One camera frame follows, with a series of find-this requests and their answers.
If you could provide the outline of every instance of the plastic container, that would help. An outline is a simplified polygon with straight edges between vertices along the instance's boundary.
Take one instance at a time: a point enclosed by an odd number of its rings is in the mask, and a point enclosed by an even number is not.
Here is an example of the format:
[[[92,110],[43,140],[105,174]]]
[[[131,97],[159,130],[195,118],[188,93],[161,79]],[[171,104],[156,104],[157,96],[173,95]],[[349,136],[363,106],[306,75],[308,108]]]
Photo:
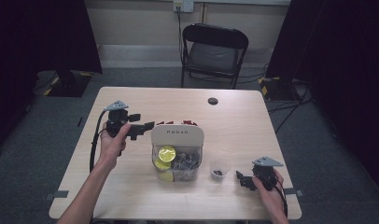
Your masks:
[[[204,132],[188,124],[157,125],[151,132],[152,162],[157,177],[166,182],[194,181],[202,163]],[[175,155],[163,153],[173,148]]]

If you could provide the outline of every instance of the chair backrest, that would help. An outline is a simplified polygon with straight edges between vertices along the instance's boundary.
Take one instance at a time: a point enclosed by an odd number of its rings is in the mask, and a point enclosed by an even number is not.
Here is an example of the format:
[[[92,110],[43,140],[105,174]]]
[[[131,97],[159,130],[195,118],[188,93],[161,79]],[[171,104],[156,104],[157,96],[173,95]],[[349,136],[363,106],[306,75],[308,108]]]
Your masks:
[[[241,31],[203,23],[195,23],[183,30],[184,42],[190,41],[230,49],[247,49],[248,38]]]

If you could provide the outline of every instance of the yellow lid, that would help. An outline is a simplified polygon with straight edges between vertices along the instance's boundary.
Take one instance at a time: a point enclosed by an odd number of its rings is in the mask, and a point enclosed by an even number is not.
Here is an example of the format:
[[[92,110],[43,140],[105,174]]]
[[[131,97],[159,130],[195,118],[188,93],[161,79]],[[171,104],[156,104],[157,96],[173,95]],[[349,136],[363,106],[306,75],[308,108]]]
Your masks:
[[[163,170],[163,171],[168,170],[170,166],[172,165],[172,163],[170,163],[169,161],[168,162],[161,161],[160,158],[155,159],[154,164],[158,169]]]
[[[168,162],[175,159],[175,149],[171,146],[161,147],[158,156],[161,161]]]

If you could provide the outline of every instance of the wall outlet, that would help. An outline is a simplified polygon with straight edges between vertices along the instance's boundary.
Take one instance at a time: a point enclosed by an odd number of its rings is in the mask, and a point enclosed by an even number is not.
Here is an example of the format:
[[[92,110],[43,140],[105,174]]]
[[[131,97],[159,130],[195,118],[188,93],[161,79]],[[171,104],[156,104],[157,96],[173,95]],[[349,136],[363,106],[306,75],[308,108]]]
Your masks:
[[[180,12],[193,12],[193,1],[173,1],[173,11],[180,9]]]
[[[179,11],[184,11],[183,1],[173,1],[173,11],[178,11],[178,8]]]

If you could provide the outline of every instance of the chair seat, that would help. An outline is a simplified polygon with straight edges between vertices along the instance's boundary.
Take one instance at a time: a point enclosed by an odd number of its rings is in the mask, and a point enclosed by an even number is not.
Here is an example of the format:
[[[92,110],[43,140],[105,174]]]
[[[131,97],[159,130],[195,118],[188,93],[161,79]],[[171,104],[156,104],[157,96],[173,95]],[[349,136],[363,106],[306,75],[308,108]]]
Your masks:
[[[234,75],[239,50],[194,43],[187,67]]]

